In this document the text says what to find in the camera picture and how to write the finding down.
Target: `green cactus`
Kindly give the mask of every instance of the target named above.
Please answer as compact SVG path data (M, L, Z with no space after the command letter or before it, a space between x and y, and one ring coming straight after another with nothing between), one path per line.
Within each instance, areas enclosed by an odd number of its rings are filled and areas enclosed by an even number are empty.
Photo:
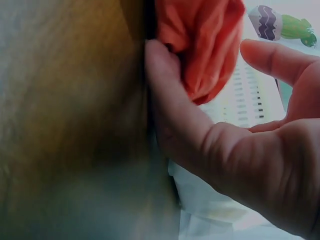
M306 19L297 19L293 16L282 15L283 29L281 37L284 39L300 39L307 47L314 47L317 37L314 35L311 24Z
M309 37L301 38L300 40L303 45L309 48L315 47L317 44L317 37L313 33Z

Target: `skin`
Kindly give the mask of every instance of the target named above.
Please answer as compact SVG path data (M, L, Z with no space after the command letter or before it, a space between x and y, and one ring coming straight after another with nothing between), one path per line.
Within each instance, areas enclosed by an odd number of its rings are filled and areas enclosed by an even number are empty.
M218 192L305 239L318 239L320 58L244 40L253 68L293 86L285 119L250 129L214 123L181 84L179 59L157 40L145 46L157 140L171 159Z

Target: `cactus figurine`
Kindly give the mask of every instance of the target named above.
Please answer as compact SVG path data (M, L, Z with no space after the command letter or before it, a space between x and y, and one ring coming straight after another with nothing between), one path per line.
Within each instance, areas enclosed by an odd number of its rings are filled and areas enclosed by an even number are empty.
M309 48L316 47L317 37L311 24L306 19L297 19L286 14L279 14L272 8L259 5L249 13L249 18L258 36L263 39L278 41L300 39Z

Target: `finger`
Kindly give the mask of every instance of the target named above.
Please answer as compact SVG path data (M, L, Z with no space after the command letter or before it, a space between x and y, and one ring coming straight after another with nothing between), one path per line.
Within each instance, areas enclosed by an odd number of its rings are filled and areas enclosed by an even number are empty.
M263 132L276 130L276 129L280 128L281 126L283 126L284 124L285 124L284 120L272 121L272 122L268 122L265 124L259 124L259 125L253 126L253 127L249 128L248 130L252 133L263 133Z
M293 86L304 70L319 57L307 55L277 43L244 40L243 59L253 68Z
M197 149L213 125L192 103L181 83L179 67L172 64L167 48L157 40L145 46L145 68L153 97L172 130Z

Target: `orange cloth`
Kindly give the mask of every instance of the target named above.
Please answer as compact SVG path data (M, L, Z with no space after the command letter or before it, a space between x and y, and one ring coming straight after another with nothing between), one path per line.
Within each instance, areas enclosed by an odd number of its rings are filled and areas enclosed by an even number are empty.
M155 0L158 39L181 59L182 79L198 105L231 77L242 37L242 0Z

